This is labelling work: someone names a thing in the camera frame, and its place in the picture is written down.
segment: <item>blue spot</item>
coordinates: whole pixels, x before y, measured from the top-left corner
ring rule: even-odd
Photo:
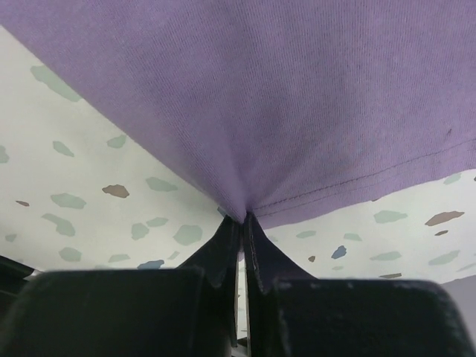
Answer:
[[[347,254],[347,249],[343,245],[341,245],[339,248],[335,250],[331,258],[333,259],[342,258],[345,254]]]
[[[162,259],[150,260],[147,263],[140,264],[137,269],[160,269],[165,262]]]

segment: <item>green spot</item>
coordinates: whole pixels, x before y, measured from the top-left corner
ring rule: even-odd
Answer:
[[[300,232],[299,234],[296,234],[297,238],[307,238],[312,236],[315,236],[315,231],[304,231]]]
[[[380,275],[379,277],[383,277],[384,279],[396,279],[398,277],[402,277],[402,273],[393,273],[393,274]]]
[[[8,235],[5,236],[5,240],[7,242],[13,242],[15,240],[15,238],[16,238],[16,234],[8,234]]]
[[[51,195],[51,201],[60,207],[75,208],[82,210],[86,202],[80,197],[70,195],[69,193],[60,193],[59,195]]]
[[[174,252],[170,255],[170,257],[168,257],[167,259],[168,259],[168,260],[174,260],[175,258],[177,258],[177,256],[178,256],[179,254],[180,254],[179,251],[174,251]]]
[[[122,262],[123,260],[131,259],[127,254],[114,254],[109,258],[108,263]]]
[[[126,143],[126,138],[125,135],[119,135],[116,138],[109,139],[107,141],[107,146],[114,149],[120,149]]]
[[[59,256],[67,262],[79,262],[81,261],[81,252],[74,248],[63,248],[59,251]]]
[[[6,164],[10,160],[10,156],[7,155],[7,149],[0,145],[0,164]]]
[[[160,180],[156,177],[149,177],[146,182],[149,185],[149,188],[154,191],[170,192],[177,190],[177,186],[175,186],[174,184],[171,184],[164,180]]]
[[[182,225],[173,238],[178,244],[190,245],[202,238],[202,229],[198,225]]]
[[[441,266],[442,264],[448,264],[452,262],[458,255],[460,251],[450,251],[444,255],[440,255],[428,262],[430,266]]]
[[[371,257],[370,260],[381,260],[381,261],[387,261],[387,260],[396,260],[399,259],[402,255],[398,251],[389,251],[388,253],[382,253],[379,255],[376,255],[375,257]]]
[[[469,264],[468,266],[464,266],[462,267],[460,270],[458,271],[463,271],[463,270],[466,270],[466,269],[470,269],[472,268],[473,266],[476,266],[476,263],[472,263],[472,264]]]
[[[408,215],[406,213],[395,212],[393,210],[381,210],[380,212],[374,214],[373,217],[377,223],[390,223],[407,218]]]
[[[149,233],[149,228],[143,223],[135,223],[132,225],[132,239],[138,240],[144,238]]]
[[[448,176],[443,184],[452,184],[461,179],[461,173],[455,173],[454,175]]]
[[[167,218],[156,217],[154,219],[151,219],[150,221],[147,221],[146,224],[149,227],[160,227],[161,225],[164,225],[167,222],[169,222]]]
[[[73,225],[66,219],[60,218],[51,213],[44,214],[42,218],[57,225],[57,232],[63,236],[72,237],[76,234]]]
[[[55,149],[60,154],[74,157],[74,153],[61,141],[53,141],[53,149]]]
[[[71,102],[77,102],[81,99],[70,86],[59,78],[51,69],[45,65],[34,65],[30,68],[32,75],[41,83],[44,83],[49,89],[56,92],[63,98]]]
[[[362,241],[362,238],[358,234],[355,234],[355,233],[345,233],[344,239],[355,240],[356,242]]]

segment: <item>purple fabric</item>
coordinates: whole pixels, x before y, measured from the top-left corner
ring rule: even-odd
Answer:
[[[0,4],[46,65],[238,219],[297,222],[476,167],[474,0]]]

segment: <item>stitching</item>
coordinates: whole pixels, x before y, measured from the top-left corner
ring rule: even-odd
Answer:
[[[270,204],[268,204],[268,205],[264,205],[264,206],[257,207],[257,208],[255,208],[255,210],[261,210],[261,209],[263,209],[263,208],[271,207],[271,206],[277,205],[277,204],[279,204],[279,203],[283,203],[283,202],[287,202],[287,201],[292,201],[292,200],[294,200],[294,199],[299,199],[300,197],[307,196],[307,195],[309,195],[309,194],[311,194],[311,193],[314,193],[314,192],[319,192],[319,191],[322,191],[322,190],[327,190],[327,189],[330,189],[330,188],[333,188],[333,187],[341,186],[341,185],[343,185],[343,184],[348,184],[348,183],[350,183],[350,182],[354,182],[354,181],[362,180],[362,179],[369,178],[369,177],[372,177],[372,176],[376,176],[376,175],[379,175],[379,174],[381,174],[381,173],[384,173],[385,171],[392,170],[392,169],[394,169],[394,168],[396,168],[396,167],[398,167],[398,166],[402,166],[402,165],[411,163],[411,162],[413,162],[413,161],[420,160],[421,158],[427,158],[427,157],[430,157],[430,156],[439,155],[439,154],[442,154],[442,153],[444,153],[444,152],[450,151],[450,150],[452,150],[452,149],[454,149],[454,148],[456,148],[456,147],[460,147],[460,146],[462,146],[462,145],[464,145],[464,144],[471,143],[471,142],[473,142],[473,141],[476,143],[476,139],[470,139],[470,140],[464,141],[463,143],[459,143],[459,144],[457,144],[457,145],[454,145],[454,146],[452,146],[452,147],[449,147],[448,149],[444,149],[444,150],[441,150],[441,151],[433,152],[433,153],[431,153],[431,154],[426,154],[426,155],[423,155],[423,156],[419,156],[419,157],[417,157],[417,158],[412,158],[412,159],[407,160],[407,161],[405,161],[405,162],[402,162],[402,163],[400,163],[400,164],[396,164],[396,165],[387,167],[386,169],[383,169],[382,171],[378,171],[377,173],[371,173],[370,175],[360,176],[360,177],[355,178],[355,179],[352,178],[352,179],[350,179],[350,180],[341,182],[341,183],[339,183],[339,184],[333,184],[333,185],[331,185],[331,186],[318,188],[318,189],[316,189],[316,190],[312,190],[312,191],[309,191],[309,192],[306,192],[306,193],[302,193],[302,194],[297,195],[297,196],[294,196],[294,197],[289,197],[288,199],[282,199],[282,200],[280,200],[280,201],[276,201],[276,202],[270,203]],[[466,150],[466,151],[464,151],[464,152],[469,152],[469,151],[475,151],[475,149]]]
[[[475,151],[476,151],[475,149],[465,150],[465,151],[463,151],[463,152],[458,153],[458,155],[450,156],[448,159],[455,158],[455,157],[457,157],[457,156],[459,156],[460,154],[463,154],[463,153],[465,153],[465,152],[475,152]],[[424,158],[424,157],[430,156],[430,155],[437,155],[438,153],[441,153],[441,152],[436,152],[436,153],[434,153],[434,154],[429,154],[429,155],[425,155],[425,156],[420,156],[419,158]],[[384,180],[381,180],[381,181],[379,181],[379,182],[376,182],[376,183],[374,183],[374,184],[368,184],[368,185],[366,185],[366,186],[361,186],[361,187],[353,188],[352,190],[345,190],[345,191],[343,191],[343,192],[334,193],[334,194],[332,194],[332,195],[328,195],[328,196],[325,196],[325,197],[321,197],[321,198],[319,198],[319,199],[313,199],[312,201],[305,202],[305,203],[301,203],[301,204],[299,204],[299,205],[295,205],[295,206],[292,206],[292,207],[284,208],[284,209],[281,209],[281,210],[276,210],[276,211],[273,211],[273,212],[270,212],[270,213],[259,214],[259,216],[260,216],[260,217],[270,216],[270,215],[272,215],[272,214],[276,214],[276,213],[279,213],[279,212],[284,212],[284,211],[286,211],[286,210],[292,210],[292,209],[298,208],[298,207],[300,207],[300,206],[310,205],[310,204],[312,204],[312,203],[314,203],[314,202],[318,202],[318,201],[321,201],[321,200],[323,200],[323,199],[328,199],[329,197],[341,195],[341,194],[343,194],[343,193],[348,193],[348,192],[352,192],[352,191],[355,191],[355,190],[360,190],[360,189],[362,189],[362,188],[369,188],[369,187],[372,187],[372,186],[376,186],[376,185],[378,185],[378,184],[381,184],[382,182],[385,182],[385,181],[394,179],[394,178],[396,178],[397,176],[400,176],[400,175],[409,173],[409,172],[411,172],[411,171],[415,171],[415,169],[402,171],[402,172],[400,172],[400,173],[397,173],[396,175],[393,175],[393,176],[391,176],[391,177],[388,177],[388,178],[386,178],[386,179],[384,179]],[[263,209],[263,208],[267,208],[267,207],[271,207],[271,206],[273,206],[273,205],[276,205],[276,204],[281,203],[281,202],[284,202],[284,201],[291,201],[291,200],[293,200],[293,199],[297,199],[297,198],[299,198],[299,197],[301,197],[301,196],[305,196],[306,194],[310,194],[310,193],[305,193],[305,194],[303,194],[303,195],[299,195],[299,196],[296,196],[296,197],[292,197],[292,198],[290,198],[290,199],[286,199],[286,200],[283,200],[283,201],[279,201],[279,202],[273,203],[273,204],[271,204],[271,205],[262,206],[261,208],[257,208],[256,210]]]

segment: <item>black plastic object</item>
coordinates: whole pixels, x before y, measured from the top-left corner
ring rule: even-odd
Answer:
[[[280,280],[266,300],[266,345],[252,356],[475,355],[454,304],[434,283]]]
[[[437,284],[318,280],[245,221],[251,357],[475,356],[450,297]]]
[[[0,321],[26,284],[24,278],[33,274],[31,269],[0,256]]]
[[[238,244],[227,218],[178,269],[41,274],[4,320],[0,356],[229,356]]]

